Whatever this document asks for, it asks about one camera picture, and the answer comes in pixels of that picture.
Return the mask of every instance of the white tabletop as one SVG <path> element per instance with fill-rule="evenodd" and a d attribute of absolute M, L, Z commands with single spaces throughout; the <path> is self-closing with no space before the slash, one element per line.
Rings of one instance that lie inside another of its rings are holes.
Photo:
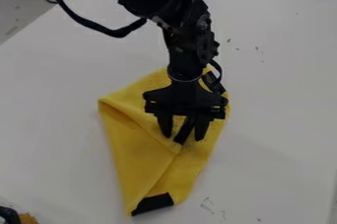
<path fill-rule="evenodd" d="M 42 224 L 327 223 L 337 0 L 205 1 L 233 114 L 188 200 L 127 217 L 97 113 L 100 96 L 167 65 L 160 29 L 115 39 L 58 7 L 0 47 L 0 195 Z M 109 27 L 135 20 L 115 0 L 67 2 Z"/>

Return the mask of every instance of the folded cloth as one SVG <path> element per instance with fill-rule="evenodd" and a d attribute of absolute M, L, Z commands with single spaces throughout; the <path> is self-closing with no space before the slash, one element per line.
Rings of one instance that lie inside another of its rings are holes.
<path fill-rule="evenodd" d="M 136 215 L 184 201 L 206 165 L 226 120 L 211 122 L 206 136 L 195 141 L 194 133 L 181 145 L 173 141 L 184 117 L 175 116 L 172 137 L 165 138 L 157 118 L 144 112 L 146 91 L 170 84 L 166 69 L 152 73 L 119 92 L 99 100 L 126 211 Z"/>

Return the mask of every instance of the robotic arm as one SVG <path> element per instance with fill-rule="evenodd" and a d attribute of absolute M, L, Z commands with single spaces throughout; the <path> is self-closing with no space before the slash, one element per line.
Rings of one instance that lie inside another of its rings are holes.
<path fill-rule="evenodd" d="M 169 52 L 168 76 L 171 85 L 144 93 L 145 112 L 153 113 L 166 137 L 171 136 L 173 116 L 186 116 L 184 125 L 174 141 L 183 144 L 195 128 L 195 139 L 205 137 L 214 119 L 226 117 L 227 99 L 221 85 L 222 69 L 213 60 L 218 55 L 219 44 L 211 31 L 208 6 L 203 0 L 118 0 L 130 13 L 141 19 L 112 31 L 72 12 L 63 2 L 59 5 L 78 23 L 111 37 L 125 37 L 152 20 L 163 29 Z M 220 77 L 203 69 L 211 64 Z M 211 92 L 200 86 L 202 79 Z"/>

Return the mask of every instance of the floor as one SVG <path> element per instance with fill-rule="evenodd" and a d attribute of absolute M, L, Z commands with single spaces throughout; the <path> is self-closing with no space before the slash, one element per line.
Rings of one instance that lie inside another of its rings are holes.
<path fill-rule="evenodd" d="M 0 0 L 0 44 L 53 6 L 45 0 Z"/>

